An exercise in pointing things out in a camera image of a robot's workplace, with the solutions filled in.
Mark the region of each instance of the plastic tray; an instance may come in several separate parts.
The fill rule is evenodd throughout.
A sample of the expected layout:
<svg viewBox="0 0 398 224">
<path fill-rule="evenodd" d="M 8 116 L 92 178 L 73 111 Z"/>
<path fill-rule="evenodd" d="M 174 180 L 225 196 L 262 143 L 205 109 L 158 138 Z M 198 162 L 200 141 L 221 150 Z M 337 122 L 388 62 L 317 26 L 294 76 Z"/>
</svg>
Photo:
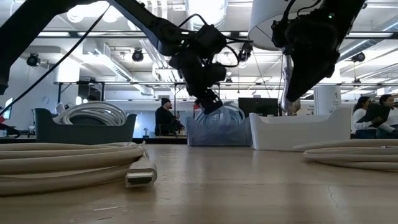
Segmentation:
<svg viewBox="0 0 398 224">
<path fill-rule="evenodd" d="M 122 126 L 105 126 L 82 119 L 83 124 L 57 124 L 50 111 L 35 109 L 37 142 L 66 144 L 107 144 L 131 142 L 136 123 L 136 114 L 130 114 Z"/>
<path fill-rule="evenodd" d="M 224 126 L 216 132 L 188 117 L 187 139 L 189 146 L 251 146 L 250 119 L 246 118 L 240 125 Z"/>
</svg>

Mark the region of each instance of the ceiling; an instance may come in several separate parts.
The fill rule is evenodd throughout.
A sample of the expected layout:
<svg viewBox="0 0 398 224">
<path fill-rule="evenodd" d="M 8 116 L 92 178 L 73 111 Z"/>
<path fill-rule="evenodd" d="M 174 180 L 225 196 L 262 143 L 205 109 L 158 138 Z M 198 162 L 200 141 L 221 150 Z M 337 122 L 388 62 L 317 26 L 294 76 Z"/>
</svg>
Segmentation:
<svg viewBox="0 0 398 224">
<path fill-rule="evenodd" d="M 20 5 L 21 1 L 8 1 L 0 0 L 0 24 L 2 24 Z M 151 11 L 153 5 L 157 5 L 156 10 L 158 16 L 162 16 L 162 1 L 148 1 L 148 9 Z M 248 31 L 250 18 L 251 18 L 251 0 L 228 0 L 228 7 L 226 9 L 226 15 L 223 20 L 223 26 L 220 28 L 222 31 Z M 186 5 L 184 0 L 167 0 L 167 19 L 172 21 L 174 24 L 179 25 L 182 21 L 187 18 Z M 95 17 L 86 17 L 81 22 L 73 23 L 68 19 L 67 14 L 61 14 L 54 18 L 52 22 L 46 27 L 46 31 L 57 31 L 57 32 L 69 32 L 69 31 L 86 31 L 90 25 L 95 21 Z M 392 22 L 398 22 L 398 0 L 372 0 L 368 1 L 368 7 L 363 9 L 358 18 L 356 19 L 352 31 L 358 32 L 369 32 L 369 31 L 383 31 L 386 25 Z M 111 30 L 123 30 L 131 31 L 131 27 L 128 25 L 126 18 L 120 17 L 116 22 L 108 23 L 105 21 L 99 22 L 94 28 L 95 31 L 107 32 Z M 39 52 L 42 59 L 48 60 L 49 63 L 55 63 L 62 56 L 62 52 L 70 49 L 77 39 L 36 39 L 32 46 L 57 46 L 60 48 L 59 52 Z M 348 50 L 355 45 L 360 44 L 364 40 L 345 40 L 341 45 L 341 52 Z M 139 82 L 169 82 L 179 81 L 178 76 L 172 76 L 174 80 L 169 80 L 169 70 L 161 70 L 158 73 L 154 72 L 154 67 L 163 67 L 162 62 L 151 58 L 148 54 L 150 44 L 142 42 L 142 39 L 133 39 L 127 37 L 121 38 L 88 38 L 83 44 L 80 51 L 73 54 L 75 60 L 81 65 L 80 76 L 83 77 L 95 77 L 99 81 L 115 82 L 123 81 L 117 76 L 111 69 L 104 65 L 103 61 L 96 60 L 92 55 L 87 54 L 89 46 L 103 51 L 103 46 L 106 44 L 110 48 L 109 56 L 114 60 L 125 72 L 133 77 L 134 81 Z M 239 50 L 240 45 L 233 45 L 235 50 Z M 133 62 L 132 53 L 134 49 L 143 49 L 144 59 L 141 62 Z M 383 40 L 380 43 L 373 45 L 372 47 L 363 50 L 366 56 L 366 60 L 361 63 L 357 63 L 355 69 L 353 68 L 352 62 L 342 61 L 337 64 L 337 69 L 341 73 L 341 82 L 350 83 L 355 77 L 361 77 L 366 80 L 366 83 L 395 83 L 398 80 L 398 40 Z M 220 54 L 219 60 L 223 63 L 235 63 L 235 59 L 232 54 L 227 53 L 228 49 L 224 50 Z M 245 66 L 241 68 L 232 68 L 229 70 L 230 77 L 235 83 L 241 82 L 271 82 L 279 83 L 281 78 L 281 56 L 280 52 L 270 52 L 267 50 L 254 49 L 252 57 L 249 58 Z M 167 57 L 160 57 L 164 62 L 168 61 Z M 264 92 L 264 86 L 223 86 L 223 89 L 242 89 L 242 90 L 259 90 L 263 97 L 267 94 Z M 277 86 L 269 86 L 268 90 L 277 90 Z M 377 89 L 375 86 L 361 87 L 355 89 L 353 86 L 342 87 L 345 95 L 355 94 L 372 94 Z M 110 90 L 134 90 L 133 87 L 129 86 L 117 86 L 113 85 L 109 88 Z"/>
</svg>

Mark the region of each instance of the wooden table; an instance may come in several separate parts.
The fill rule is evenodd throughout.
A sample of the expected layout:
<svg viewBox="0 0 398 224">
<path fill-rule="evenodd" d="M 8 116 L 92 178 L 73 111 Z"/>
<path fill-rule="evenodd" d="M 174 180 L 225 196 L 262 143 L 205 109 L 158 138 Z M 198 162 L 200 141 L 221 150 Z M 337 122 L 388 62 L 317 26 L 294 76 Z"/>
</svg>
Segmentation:
<svg viewBox="0 0 398 224">
<path fill-rule="evenodd" d="M 2 224 L 398 222 L 398 174 L 308 163 L 296 152 L 147 145 L 152 189 L 123 182 L 0 198 Z"/>
</svg>

